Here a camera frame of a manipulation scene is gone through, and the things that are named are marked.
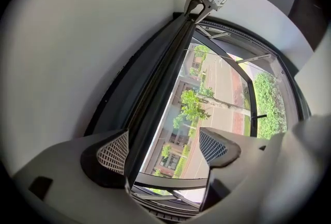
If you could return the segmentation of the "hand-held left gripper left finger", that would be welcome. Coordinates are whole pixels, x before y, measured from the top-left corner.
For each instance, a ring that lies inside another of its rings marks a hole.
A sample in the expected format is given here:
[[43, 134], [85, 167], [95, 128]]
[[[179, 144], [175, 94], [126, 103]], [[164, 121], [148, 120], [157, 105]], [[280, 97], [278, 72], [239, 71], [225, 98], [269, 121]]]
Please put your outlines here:
[[80, 156], [85, 175], [104, 188], [125, 188], [125, 163], [129, 154], [129, 130], [103, 134], [104, 139], [88, 146]]

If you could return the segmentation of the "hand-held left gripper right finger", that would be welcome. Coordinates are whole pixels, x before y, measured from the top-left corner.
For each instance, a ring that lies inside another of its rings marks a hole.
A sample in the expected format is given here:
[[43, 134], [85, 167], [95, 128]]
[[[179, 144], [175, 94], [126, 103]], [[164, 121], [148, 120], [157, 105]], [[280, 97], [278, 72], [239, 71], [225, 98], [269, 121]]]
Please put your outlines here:
[[200, 128], [199, 144], [210, 168], [226, 167], [241, 155], [241, 148], [237, 143], [204, 127]]

